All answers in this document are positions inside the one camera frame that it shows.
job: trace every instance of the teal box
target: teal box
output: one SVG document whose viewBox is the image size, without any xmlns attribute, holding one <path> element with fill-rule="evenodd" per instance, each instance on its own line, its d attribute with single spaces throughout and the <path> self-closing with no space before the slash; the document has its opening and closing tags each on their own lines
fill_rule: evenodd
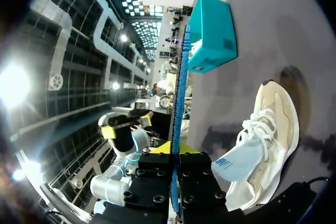
<svg viewBox="0 0 336 224">
<path fill-rule="evenodd" d="M 202 39 L 202 46 L 188 62 L 188 71 L 206 73 L 237 58 L 229 4 L 220 0 L 197 0 L 188 25 L 190 44 Z"/>
</svg>

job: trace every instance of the beige sneaker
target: beige sneaker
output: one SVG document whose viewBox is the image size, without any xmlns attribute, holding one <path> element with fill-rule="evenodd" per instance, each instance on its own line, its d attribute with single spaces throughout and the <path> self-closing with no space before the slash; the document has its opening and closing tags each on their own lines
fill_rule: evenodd
<svg viewBox="0 0 336 224">
<path fill-rule="evenodd" d="M 243 123 L 245 142 L 258 137 L 263 158 L 226 195 L 229 211 L 242 210 L 270 201 L 280 182 L 282 167 L 299 142 L 299 122 L 287 91 L 274 81 L 264 82 L 257 93 L 254 112 Z"/>
</svg>

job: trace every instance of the white duct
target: white duct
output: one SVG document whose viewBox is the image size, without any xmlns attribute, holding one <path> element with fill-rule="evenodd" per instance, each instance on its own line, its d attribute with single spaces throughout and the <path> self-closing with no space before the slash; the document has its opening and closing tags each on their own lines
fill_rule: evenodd
<svg viewBox="0 0 336 224">
<path fill-rule="evenodd" d="M 141 54 L 137 50 L 137 48 L 136 48 L 136 46 L 135 46 L 134 43 L 130 44 L 130 48 L 133 50 L 133 52 L 135 54 L 135 56 L 134 56 L 134 62 L 133 62 L 133 64 L 135 65 L 135 64 L 137 64 L 136 62 L 137 62 L 138 58 L 141 58 Z"/>
<path fill-rule="evenodd" d="M 133 63 L 129 62 L 123 55 L 118 53 L 114 48 L 112 48 L 108 43 L 101 39 L 101 34 L 104 29 L 105 23 L 109 18 L 118 29 L 123 28 L 123 23 L 119 22 L 116 15 L 114 14 L 113 10 L 109 7 L 106 0 L 96 0 L 103 9 L 103 12 L 97 22 L 95 31 L 93 33 L 93 44 L 95 47 L 101 51 L 103 54 L 108 56 L 106 69 L 104 73 L 104 88 L 110 88 L 110 71 L 111 71 L 111 64 L 112 60 L 120 63 L 127 69 L 130 69 L 136 76 L 147 80 L 148 76 L 146 73 L 141 71 L 137 66 Z"/>
<path fill-rule="evenodd" d="M 51 61 L 49 74 L 49 90 L 59 90 L 63 85 L 61 75 L 64 53 L 67 48 L 68 40 L 72 29 L 72 20 L 68 13 L 62 10 L 51 0 L 33 0 L 30 8 L 41 14 L 51 22 L 61 27 L 57 43 Z"/>
</svg>

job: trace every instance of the blue logo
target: blue logo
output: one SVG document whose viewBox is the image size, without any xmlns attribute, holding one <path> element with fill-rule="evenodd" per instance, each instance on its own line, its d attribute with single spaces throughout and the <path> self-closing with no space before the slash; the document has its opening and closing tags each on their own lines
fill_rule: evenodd
<svg viewBox="0 0 336 224">
<path fill-rule="evenodd" d="M 224 165 L 230 165 L 231 162 L 229 160 L 226 160 L 225 158 L 220 158 L 215 162 L 219 166 L 224 166 Z"/>
</svg>

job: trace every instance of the gray table surface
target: gray table surface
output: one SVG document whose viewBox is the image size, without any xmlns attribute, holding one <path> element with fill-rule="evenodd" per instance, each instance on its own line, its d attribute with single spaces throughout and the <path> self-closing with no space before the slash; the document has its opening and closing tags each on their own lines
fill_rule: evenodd
<svg viewBox="0 0 336 224">
<path fill-rule="evenodd" d="M 336 40 L 322 10 L 315 0 L 228 2 L 238 58 L 195 75 L 187 142 L 219 158 L 235 145 L 260 84 L 273 79 L 291 95 L 301 129 L 275 196 L 294 182 L 329 175 L 336 167 Z M 229 182 L 218 182 L 228 189 Z"/>
</svg>

